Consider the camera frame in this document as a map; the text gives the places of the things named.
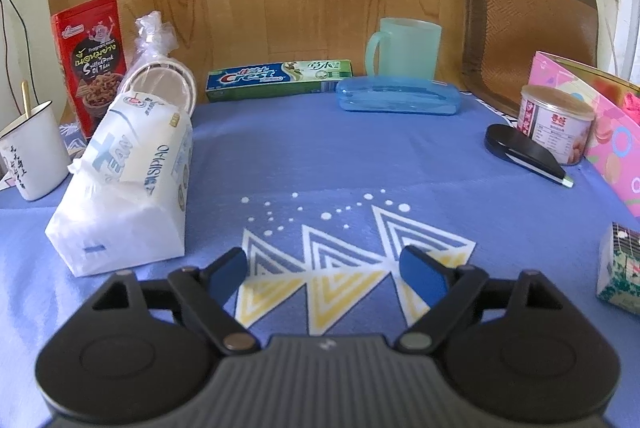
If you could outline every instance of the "black wire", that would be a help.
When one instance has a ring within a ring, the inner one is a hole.
[[[9,43],[6,41],[6,26],[4,24],[4,3],[0,0],[0,14],[2,14],[2,35],[4,36],[4,70],[6,72],[6,81],[9,85],[9,91],[11,97],[14,98],[15,109],[18,111],[18,115],[21,115],[20,107],[18,106],[18,100],[15,98],[14,87],[11,85],[11,78],[9,78]]]
[[[29,75],[31,76],[31,88],[33,88],[33,96],[35,97],[36,104],[40,104],[40,100],[38,99],[38,93],[36,92],[36,85],[33,82],[33,67],[31,66],[31,45],[29,44],[29,33],[27,32],[27,25],[24,23],[24,20],[22,19],[22,15],[20,14],[18,7],[15,6],[14,1],[9,0],[9,3],[11,4],[11,7],[14,8],[14,11],[18,15],[18,18],[20,18],[20,23],[22,24],[22,29],[24,30],[24,39],[27,42],[27,59],[29,61]]]

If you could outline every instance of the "white enamel mug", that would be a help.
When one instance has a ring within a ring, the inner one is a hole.
[[[65,180],[71,160],[51,101],[36,106],[30,118],[21,115],[0,131],[0,156],[26,201],[44,197]]]

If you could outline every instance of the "pink box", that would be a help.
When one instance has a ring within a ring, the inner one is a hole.
[[[640,126],[600,93],[622,101],[627,91],[638,93],[638,87],[596,68],[545,52],[534,56],[529,84],[558,88],[591,105],[596,122],[584,155],[634,216],[640,217]]]

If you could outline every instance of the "red snack bag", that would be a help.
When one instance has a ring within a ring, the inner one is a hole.
[[[127,71],[117,0],[92,0],[51,17],[66,92],[88,139]]]

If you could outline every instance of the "green floral box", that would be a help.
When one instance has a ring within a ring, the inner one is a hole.
[[[600,244],[597,296],[640,315],[640,233],[612,224]]]

